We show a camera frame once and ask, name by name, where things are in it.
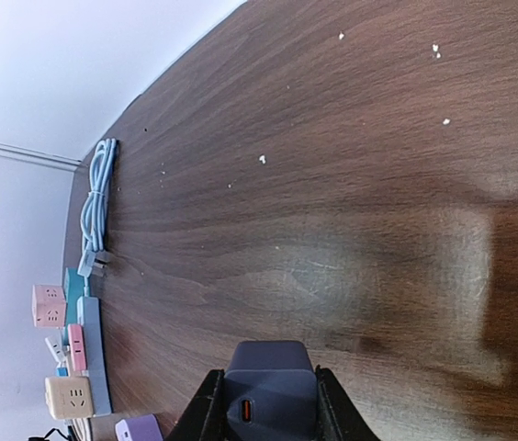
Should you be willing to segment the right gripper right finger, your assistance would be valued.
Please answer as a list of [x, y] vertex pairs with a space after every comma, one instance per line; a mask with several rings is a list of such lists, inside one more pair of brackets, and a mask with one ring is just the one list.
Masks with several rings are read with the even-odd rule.
[[378, 441], [334, 373], [317, 366], [316, 440]]

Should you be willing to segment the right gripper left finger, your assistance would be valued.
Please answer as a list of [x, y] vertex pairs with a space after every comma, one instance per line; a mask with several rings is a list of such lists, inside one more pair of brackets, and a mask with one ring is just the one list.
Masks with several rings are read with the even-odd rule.
[[224, 370], [212, 369], [165, 440], [222, 441], [224, 439]]

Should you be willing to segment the purple usb power strip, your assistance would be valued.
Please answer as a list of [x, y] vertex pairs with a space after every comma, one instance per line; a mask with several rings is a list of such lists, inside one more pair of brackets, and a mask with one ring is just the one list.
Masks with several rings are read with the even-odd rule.
[[163, 441], [163, 434], [154, 414], [124, 418], [115, 425], [118, 441]]

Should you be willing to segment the dark blue usb charger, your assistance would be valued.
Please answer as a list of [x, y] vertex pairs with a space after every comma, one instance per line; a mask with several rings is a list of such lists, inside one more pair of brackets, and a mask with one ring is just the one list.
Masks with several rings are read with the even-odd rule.
[[229, 440], [312, 440], [317, 380], [299, 341], [244, 341], [224, 376]]

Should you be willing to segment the beige cube socket adapter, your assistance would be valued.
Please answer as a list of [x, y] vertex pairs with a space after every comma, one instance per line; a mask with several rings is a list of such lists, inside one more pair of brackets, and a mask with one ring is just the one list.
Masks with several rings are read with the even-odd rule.
[[55, 420], [90, 418], [95, 414], [88, 377], [47, 377], [45, 393]]

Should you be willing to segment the light blue power strip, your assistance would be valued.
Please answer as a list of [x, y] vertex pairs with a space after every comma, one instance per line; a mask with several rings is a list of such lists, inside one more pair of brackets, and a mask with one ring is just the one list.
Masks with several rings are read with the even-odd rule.
[[83, 328], [86, 372], [90, 381], [94, 416], [108, 416], [112, 414], [112, 406], [107, 384], [99, 299], [87, 296], [79, 298], [77, 318]]

